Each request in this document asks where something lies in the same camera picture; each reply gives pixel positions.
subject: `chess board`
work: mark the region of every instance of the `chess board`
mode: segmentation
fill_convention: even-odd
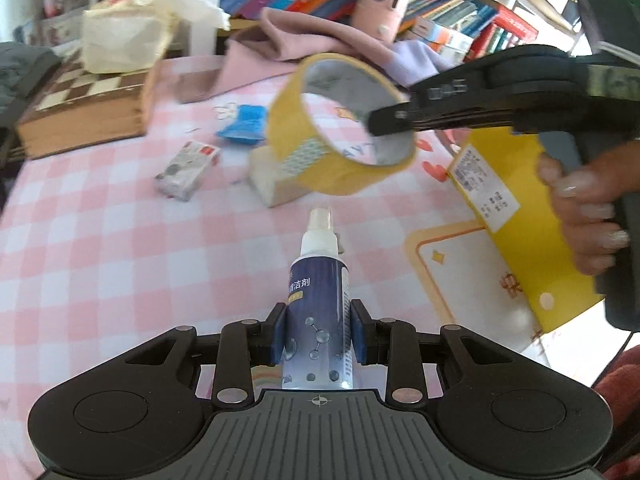
[[[156,68],[93,74],[76,52],[36,96],[18,123],[31,158],[143,135]]]

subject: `fingernail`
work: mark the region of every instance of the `fingernail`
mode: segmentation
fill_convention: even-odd
[[[613,204],[582,204],[580,213],[592,220],[606,220],[614,217],[615,210]]]
[[[600,245],[604,249],[611,249],[617,251],[618,249],[622,249],[629,245],[629,233],[626,231],[613,231],[611,233],[606,233],[600,235]]]
[[[596,184],[596,176],[591,171],[578,170],[558,180],[555,188],[558,196],[570,198],[587,191],[594,184]]]
[[[538,170],[538,176],[542,182],[552,186],[557,180],[562,178],[562,171],[556,166],[542,166]]]
[[[611,254],[606,256],[594,256],[590,260],[591,267],[595,270],[605,270],[609,267],[613,267],[616,264],[616,259]]]

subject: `checkerboard pattern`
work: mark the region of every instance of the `checkerboard pattern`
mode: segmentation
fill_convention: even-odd
[[[84,70],[79,56],[79,52],[74,54],[63,65],[62,73],[35,104],[34,113],[49,112],[61,104],[114,90],[142,91],[148,70],[124,74],[92,74]]]
[[[163,62],[145,137],[30,161],[19,175],[0,219],[0,479],[42,471],[26,421],[47,389],[177,325],[212,333],[263,319],[287,297],[289,265],[315,205],[332,208],[353,297],[372,316],[423,331],[440,325],[402,249],[416,229],[473,218],[450,182],[422,168],[450,161],[436,137],[422,135],[431,151],[419,150],[411,168],[354,196],[310,194],[266,209],[247,183],[247,147],[216,142],[228,124],[216,108],[268,106],[286,78],[179,104],[177,75],[212,68],[208,60]],[[68,77],[59,81],[74,82],[67,97],[87,80]],[[366,158],[357,123],[320,98],[308,107],[343,153]],[[219,143],[222,155],[183,203],[158,194],[153,177],[189,139]],[[203,372],[200,394],[211,377]]]

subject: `tape roll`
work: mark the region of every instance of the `tape roll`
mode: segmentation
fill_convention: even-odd
[[[267,139],[282,169],[300,184],[330,195],[348,195],[404,170],[415,155],[415,134],[371,137],[375,164],[345,157],[318,130],[303,94],[340,103],[362,124],[372,110],[404,101],[382,74],[351,57],[317,54],[304,60],[271,105]]]

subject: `human hand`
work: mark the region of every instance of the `human hand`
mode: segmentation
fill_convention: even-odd
[[[640,191],[640,141],[616,147],[567,176],[562,176],[557,160],[543,153],[538,177],[549,188],[551,206],[574,253],[575,267],[590,276],[612,267],[616,251],[630,241],[628,232],[610,221],[612,202],[625,193]]]

